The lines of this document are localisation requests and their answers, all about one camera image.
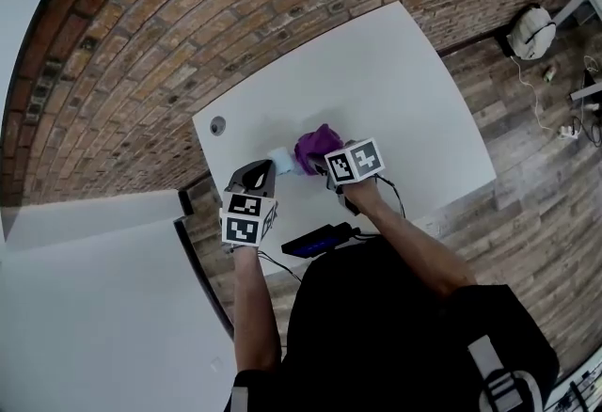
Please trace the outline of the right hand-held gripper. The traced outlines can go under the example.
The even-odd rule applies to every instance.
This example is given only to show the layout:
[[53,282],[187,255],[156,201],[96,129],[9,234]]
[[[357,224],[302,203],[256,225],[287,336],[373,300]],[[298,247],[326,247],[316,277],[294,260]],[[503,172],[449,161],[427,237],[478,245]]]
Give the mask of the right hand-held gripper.
[[326,188],[333,191],[339,203],[354,216],[359,215],[360,211],[345,197],[342,187],[373,178],[386,169],[373,138],[346,145],[340,150],[331,151],[325,157],[310,154],[308,161],[317,175],[327,175]]

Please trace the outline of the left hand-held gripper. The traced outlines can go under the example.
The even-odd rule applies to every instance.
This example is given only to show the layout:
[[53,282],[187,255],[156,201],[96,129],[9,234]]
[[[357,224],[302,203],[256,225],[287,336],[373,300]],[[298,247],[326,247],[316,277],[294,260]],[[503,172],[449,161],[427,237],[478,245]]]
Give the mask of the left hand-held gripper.
[[249,163],[233,172],[219,210],[223,243],[261,244],[276,217],[277,201],[272,198],[275,185],[276,164],[271,159]]

